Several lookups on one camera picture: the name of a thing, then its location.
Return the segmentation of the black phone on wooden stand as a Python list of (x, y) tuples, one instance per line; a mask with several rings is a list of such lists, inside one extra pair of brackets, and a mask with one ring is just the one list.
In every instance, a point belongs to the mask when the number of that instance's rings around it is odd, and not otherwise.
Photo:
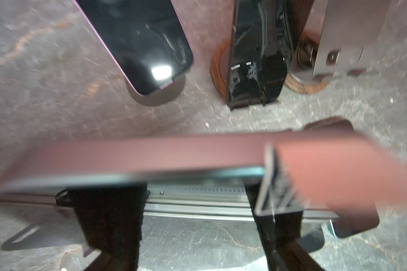
[(296, 48), (290, 1), (236, 1), (226, 103), (266, 105), (280, 96)]

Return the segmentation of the dark phone with sticker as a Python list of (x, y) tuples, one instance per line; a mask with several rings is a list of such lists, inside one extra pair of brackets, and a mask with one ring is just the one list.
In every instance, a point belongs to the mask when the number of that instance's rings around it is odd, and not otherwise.
[(407, 206), (407, 166), (362, 134), (330, 129), (52, 143), (12, 163), (0, 195), (230, 178), (267, 186), (277, 169), (303, 204)]

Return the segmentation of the purple phone on stand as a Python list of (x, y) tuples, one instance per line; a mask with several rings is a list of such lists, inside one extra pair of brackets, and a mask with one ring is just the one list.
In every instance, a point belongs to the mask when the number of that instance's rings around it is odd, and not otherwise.
[(75, 4), (138, 95), (166, 88), (192, 66), (192, 49), (171, 1)]

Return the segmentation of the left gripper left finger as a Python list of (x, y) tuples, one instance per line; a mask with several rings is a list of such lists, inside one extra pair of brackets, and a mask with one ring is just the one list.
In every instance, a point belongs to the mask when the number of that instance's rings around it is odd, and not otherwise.
[(65, 189), (56, 204), (71, 207), (89, 247), (101, 250), (89, 271), (136, 271), (142, 240), (147, 185), (114, 188)]

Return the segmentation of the white-edged black phone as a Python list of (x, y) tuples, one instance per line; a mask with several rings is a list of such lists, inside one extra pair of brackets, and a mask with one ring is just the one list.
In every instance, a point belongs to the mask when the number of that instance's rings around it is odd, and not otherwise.
[(322, 130), (322, 129), (335, 129), (338, 131), (344, 130), (348, 132), (354, 131), (352, 123), (348, 119), (345, 119), (341, 116), (333, 116), (312, 123), (308, 123), (302, 128), (303, 131)]

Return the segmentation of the wooden round phone stand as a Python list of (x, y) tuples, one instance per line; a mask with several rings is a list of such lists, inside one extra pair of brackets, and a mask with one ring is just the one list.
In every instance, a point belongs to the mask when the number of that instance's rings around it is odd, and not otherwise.
[(214, 87), (220, 95), (226, 99), (228, 89), (229, 75), (229, 57), (231, 50), (231, 42), (229, 39), (224, 40), (219, 44), (214, 52), (210, 63), (210, 76)]

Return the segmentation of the wooden base metal stand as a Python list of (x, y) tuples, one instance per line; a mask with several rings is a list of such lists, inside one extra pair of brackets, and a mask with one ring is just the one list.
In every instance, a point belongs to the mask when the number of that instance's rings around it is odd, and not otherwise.
[(311, 95), (331, 80), (365, 75), (390, 1), (292, 1), (298, 38), (285, 80)]

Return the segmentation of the silver-edged phone with sticker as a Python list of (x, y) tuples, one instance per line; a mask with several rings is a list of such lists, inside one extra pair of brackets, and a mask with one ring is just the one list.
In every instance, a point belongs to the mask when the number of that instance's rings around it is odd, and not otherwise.
[(337, 218), (330, 219), (327, 228), (333, 236), (340, 239), (375, 229), (380, 223), (374, 205), (368, 209), (336, 210), (334, 213)]

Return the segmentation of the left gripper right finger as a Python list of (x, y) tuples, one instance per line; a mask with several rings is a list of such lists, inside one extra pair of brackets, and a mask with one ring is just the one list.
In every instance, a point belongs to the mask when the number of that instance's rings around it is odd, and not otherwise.
[(314, 271), (315, 261), (297, 243), (303, 212), (253, 214), (270, 271)]

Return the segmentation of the left grey phone stand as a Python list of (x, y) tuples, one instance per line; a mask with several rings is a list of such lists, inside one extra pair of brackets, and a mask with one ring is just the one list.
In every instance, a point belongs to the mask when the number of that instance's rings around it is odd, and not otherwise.
[(72, 208), (48, 204), (0, 202), (3, 212), (27, 224), (2, 245), (3, 251), (82, 245), (84, 256), (95, 246), (89, 245)]

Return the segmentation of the grey round phone stand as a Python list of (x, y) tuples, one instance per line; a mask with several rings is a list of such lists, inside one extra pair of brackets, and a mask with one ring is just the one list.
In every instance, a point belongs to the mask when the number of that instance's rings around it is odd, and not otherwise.
[(183, 92), (186, 82), (186, 74), (180, 75), (174, 81), (169, 82), (163, 89), (156, 89), (148, 95), (139, 94), (125, 79), (127, 90), (134, 101), (147, 107), (156, 107), (172, 102)]

